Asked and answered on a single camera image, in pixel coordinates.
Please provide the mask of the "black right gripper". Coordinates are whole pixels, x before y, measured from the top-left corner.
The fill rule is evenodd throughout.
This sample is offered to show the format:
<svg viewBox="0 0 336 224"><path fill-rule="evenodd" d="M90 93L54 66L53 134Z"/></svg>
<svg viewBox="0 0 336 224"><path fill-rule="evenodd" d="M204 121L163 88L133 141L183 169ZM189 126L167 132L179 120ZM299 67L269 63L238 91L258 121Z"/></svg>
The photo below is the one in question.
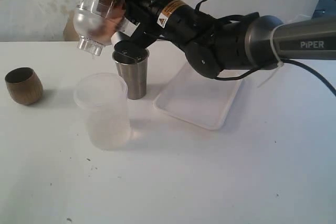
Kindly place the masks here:
<svg viewBox="0 0 336 224"><path fill-rule="evenodd" d="M145 60L149 53L146 49L157 40L167 41L162 36L162 29L156 23L152 7L157 0L125 0L125 17L132 24L137 25L130 36L116 32L111 37L114 48L112 54L116 62L122 64L136 64Z"/></svg>

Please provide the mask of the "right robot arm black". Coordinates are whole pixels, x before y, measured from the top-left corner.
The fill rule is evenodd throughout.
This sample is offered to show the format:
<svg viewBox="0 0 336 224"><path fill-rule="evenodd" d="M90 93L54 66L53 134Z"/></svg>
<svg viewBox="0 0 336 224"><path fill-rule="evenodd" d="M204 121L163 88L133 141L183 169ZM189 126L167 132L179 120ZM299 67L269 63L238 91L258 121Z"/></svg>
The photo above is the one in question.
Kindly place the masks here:
<svg viewBox="0 0 336 224"><path fill-rule="evenodd" d="M148 47L166 40L182 50L200 75L224 70L274 69L294 59L335 59L335 18L284 24L274 16L214 18L181 0L125 0L125 17L137 25L131 41Z"/></svg>

